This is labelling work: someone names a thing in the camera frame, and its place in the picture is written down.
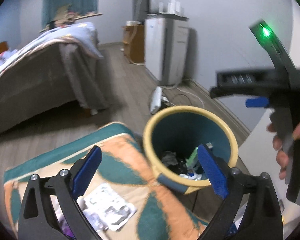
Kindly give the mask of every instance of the patterned mat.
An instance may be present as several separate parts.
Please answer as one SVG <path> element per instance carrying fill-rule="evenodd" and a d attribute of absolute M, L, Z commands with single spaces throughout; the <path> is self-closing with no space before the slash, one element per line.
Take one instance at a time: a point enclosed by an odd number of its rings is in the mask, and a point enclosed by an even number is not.
<path fill-rule="evenodd" d="M 107 231 L 111 240 L 198 238 L 207 223 L 193 215 L 170 190 L 155 180 L 132 131 L 118 122 L 5 172 L 5 205 L 16 234 L 21 201 L 30 176 L 33 173 L 41 178 L 55 176 L 61 169 L 70 169 L 94 145 L 102 149 L 102 162 L 85 195 L 106 182 L 138 208 L 119 232 Z"/>

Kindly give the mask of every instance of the television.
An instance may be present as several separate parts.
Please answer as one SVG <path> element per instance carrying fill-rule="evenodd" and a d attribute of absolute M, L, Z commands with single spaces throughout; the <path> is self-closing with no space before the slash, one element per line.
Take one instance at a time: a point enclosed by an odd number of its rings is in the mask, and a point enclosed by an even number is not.
<path fill-rule="evenodd" d="M 150 0 L 132 0 L 132 18 L 134 21 L 143 24 L 147 14 L 150 14 Z"/>

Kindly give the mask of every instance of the wooden floor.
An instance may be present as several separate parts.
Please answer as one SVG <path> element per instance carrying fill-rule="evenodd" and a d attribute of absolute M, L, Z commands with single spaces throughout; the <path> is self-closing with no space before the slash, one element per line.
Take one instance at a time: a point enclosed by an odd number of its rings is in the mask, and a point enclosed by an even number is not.
<path fill-rule="evenodd" d="M 9 223 L 5 215 L 2 177 L 7 168 L 81 138 L 111 121 L 124 122 L 134 132 L 143 132 L 150 118 L 149 96 L 156 84 L 144 67 L 128 64 L 120 48 L 120 45 L 100 48 L 105 56 L 101 64 L 106 64 L 109 71 L 109 79 L 103 84 L 110 88 L 107 95 L 111 102 L 109 109 L 89 117 L 76 102 L 71 102 L 37 115 L 0 135 L 0 220 L 5 226 Z M 174 89 L 165 90 L 165 93 L 172 99 L 181 92 Z M 173 103 L 202 107 L 197 98 L 187 96 L 190 101 L 185 96 L 176 96 Z M 209 107 L 209 102 L 205 102 L 205 108 L 213 109 Z M 240 144 L 245 138 L 237 139 Z M 177 196 L 192 209 L 195 193 Z M 209 187 L 199 192 L 194 212 L 210 220 L 220 203 L 221 199 Z"/>

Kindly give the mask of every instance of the white appliance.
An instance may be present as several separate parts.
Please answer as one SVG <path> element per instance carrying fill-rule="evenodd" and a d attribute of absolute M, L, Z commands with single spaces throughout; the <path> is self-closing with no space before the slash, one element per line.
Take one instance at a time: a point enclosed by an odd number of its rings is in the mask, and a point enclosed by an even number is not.
<path fill-rule="evenodd" d="M 182 80 L 189 37 L 187 20 L 165 13 L 146 19 L 146 68 L 160 86 Z"/>

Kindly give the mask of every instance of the blue rubber fingertip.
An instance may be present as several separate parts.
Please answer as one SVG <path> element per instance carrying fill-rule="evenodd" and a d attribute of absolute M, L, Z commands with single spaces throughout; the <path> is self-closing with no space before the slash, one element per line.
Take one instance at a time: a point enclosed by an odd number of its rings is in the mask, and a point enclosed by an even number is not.
<path fill-rule="evenodd" d="M 198 160 L 207 175 L 214 192 L 217 195 L 220 195 L 222 199 L 225 199 L 229 194 L 227 178 L 203 145 L 198 147 Z"/>
<path fill-rule="evenodd" d="M 72 196 L 74 200 L 83 196 L 86 192 L 92 177 L 96 173 L 102 160 L 102 151 L 100 147 L 92 149 L 92 153 L 82 165 L 77 175 L 73 178 Z"/>
<path fill-rule="evenodd" d="M 269 106 L 269 99 L 265 97 L 258 97 L 258 98 L 249 98 L 246 100 L 246 107 L 253 108 L 253 107 L 268 107 Z"/>

